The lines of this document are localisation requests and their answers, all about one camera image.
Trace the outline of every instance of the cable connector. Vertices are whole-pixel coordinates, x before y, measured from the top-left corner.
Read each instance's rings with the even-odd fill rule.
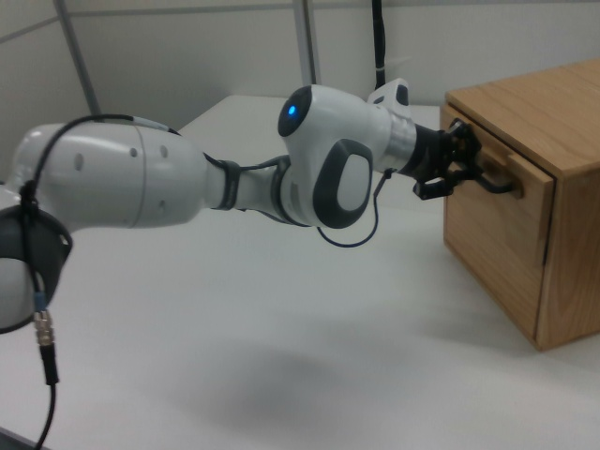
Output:
[[[48,310],[34,313],[37,345],[46,347],[54,344],[53,318]]]
[[[34,324],[36,326],[39,353],[44,363],[46,384],[52,386],[58,383],[58,369],[56,368],[56,352],[54,349],[53,319],[50,312],[47,310],[35,312]]]
[[[30,218],[35,217],[39,207],[38,199],[36,199],[36,183],[34,180],[29,180],[22,185],[19,190],[19,195],[21,196],[21,207],[23,212]]]
[[[34,293],[34,307],[36,309],[36,312],[45,311],[47,306],[48,306],[48,302],[46,301],[46,294],[44,292],[35,292]]]

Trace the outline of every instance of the drawer handle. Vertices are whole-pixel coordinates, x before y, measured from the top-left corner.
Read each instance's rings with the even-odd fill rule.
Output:
[[[479,186],[491,194],[505,194],[506,192],[510,192],[515,189],[515,184],[513,182],[509,181],[503,185],[495,185],[483,175],[476,177],[475,181]]]

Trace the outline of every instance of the black pole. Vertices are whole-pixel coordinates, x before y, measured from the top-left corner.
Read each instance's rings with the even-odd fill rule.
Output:
[[[385,84],[385,28],[383,27],[382,0],[373,0],[373,41],[375,43],[375,89]]]

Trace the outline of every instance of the metal connector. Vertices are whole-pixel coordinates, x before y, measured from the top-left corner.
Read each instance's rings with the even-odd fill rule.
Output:
[[[37,344],[46,347],[54,344],[53,318],[49,311],[34,313],[34,324],[36,326]]]

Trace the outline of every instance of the white wall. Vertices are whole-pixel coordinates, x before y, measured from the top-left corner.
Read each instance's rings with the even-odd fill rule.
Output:
[[[86,113],[52,0],[0,0],[0,180],[29,128]]]
[[[375,84],[370,1],[315,0],[314,17],[322,83],[365,98]],[[450,89],[600,56],[597,2],[394,6],[383,19],[387,57],[410,57],[387,79],[405,78],[415,104],[439,105]]]
[[[286,97],[309,83],[298,5],[71,0],[67,10],[100,109],[180,128],[228,95]]]

